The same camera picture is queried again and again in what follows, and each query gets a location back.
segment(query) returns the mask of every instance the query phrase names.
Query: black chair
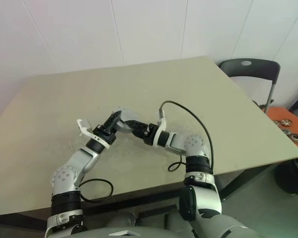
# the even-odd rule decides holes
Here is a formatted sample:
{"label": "black chair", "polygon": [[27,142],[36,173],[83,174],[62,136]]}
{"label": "black chair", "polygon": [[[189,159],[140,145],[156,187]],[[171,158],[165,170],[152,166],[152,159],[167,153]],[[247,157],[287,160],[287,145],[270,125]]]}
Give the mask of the black chair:
{"label": "black chair", "polygon": [[248,76],[271,80],[272,86],[264,111],[267,113],[280,71],[277,62],[264,59],[229,59],[223,61],[219,67],[228,77]]}

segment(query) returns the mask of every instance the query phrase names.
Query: white wall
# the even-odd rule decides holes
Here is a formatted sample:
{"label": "white wall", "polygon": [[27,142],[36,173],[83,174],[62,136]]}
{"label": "white wall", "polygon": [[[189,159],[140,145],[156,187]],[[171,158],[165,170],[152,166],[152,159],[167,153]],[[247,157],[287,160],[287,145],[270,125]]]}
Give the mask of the white wall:
{"label": "white wall", "polygon": [[[209,55],[276,60],[298,97],[298,0],[0,0],[0,113],[37,74]],[[253,99],[269,87],[238,81]]]}

